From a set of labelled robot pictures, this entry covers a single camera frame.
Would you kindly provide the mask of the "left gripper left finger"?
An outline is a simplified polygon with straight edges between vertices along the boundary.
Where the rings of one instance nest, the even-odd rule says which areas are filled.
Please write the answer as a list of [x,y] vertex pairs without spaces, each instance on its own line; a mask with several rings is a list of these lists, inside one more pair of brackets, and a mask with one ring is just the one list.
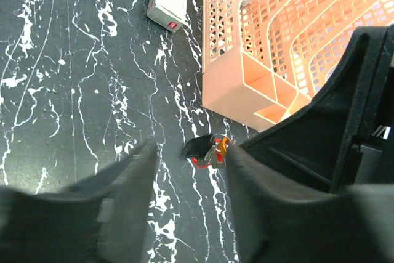
[[156,174],[148,140],[56,193],[1,188],[2,262],[140,262]]

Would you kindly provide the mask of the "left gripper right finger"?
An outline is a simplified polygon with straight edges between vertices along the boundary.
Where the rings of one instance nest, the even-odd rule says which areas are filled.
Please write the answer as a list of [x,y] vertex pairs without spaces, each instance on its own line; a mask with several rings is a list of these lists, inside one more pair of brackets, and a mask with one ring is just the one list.
[[392,185],[320,192],[237,145],[228,147],[226,172],[241,262],[393,261]]

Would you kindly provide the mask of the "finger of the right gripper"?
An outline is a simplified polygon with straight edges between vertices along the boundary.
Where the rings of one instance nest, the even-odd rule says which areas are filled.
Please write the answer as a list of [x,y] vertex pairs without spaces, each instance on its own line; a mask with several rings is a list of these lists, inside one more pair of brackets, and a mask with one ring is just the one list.
[[242,148],[303,185],[336,193],[354,183],[393,182],[393,27],[357,28],[312,101]]

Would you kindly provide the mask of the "key with red tag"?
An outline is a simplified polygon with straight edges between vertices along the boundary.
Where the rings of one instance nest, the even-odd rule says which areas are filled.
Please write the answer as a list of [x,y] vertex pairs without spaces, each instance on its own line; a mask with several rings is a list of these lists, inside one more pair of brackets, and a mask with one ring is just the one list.
[[224,163],[219,163],[217,160],[217,152],[219,148],[219,140],[227,137],[224,134],[216,133],[213,134],[213,146],[208,151],[203,160],[197,160],[196,158],[191,158],[192,163],[199,169],[205,169],[208,167],[216,169],[224,169],[226,167],[226,160]]

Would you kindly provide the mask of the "orange keyring carabiner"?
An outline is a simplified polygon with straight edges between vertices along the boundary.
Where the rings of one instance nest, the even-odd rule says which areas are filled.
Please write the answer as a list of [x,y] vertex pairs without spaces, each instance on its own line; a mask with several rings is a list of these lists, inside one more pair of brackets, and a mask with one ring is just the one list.
[[229,139],[228,137],[224,137],[219,140],[219,148],[217,152],[217,160],[219,163],[225,162],[225,157],[227,155],[227,148],[230,144],[234,144],[234,141]]

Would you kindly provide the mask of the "orange file organizer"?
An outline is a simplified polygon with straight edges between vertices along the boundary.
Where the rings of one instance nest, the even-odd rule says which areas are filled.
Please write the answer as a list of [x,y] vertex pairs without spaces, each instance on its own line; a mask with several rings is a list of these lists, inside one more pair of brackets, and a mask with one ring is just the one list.
[[353,30],[393,20],[393,0],[203,0],[204,108],[263,131],[307,105]]

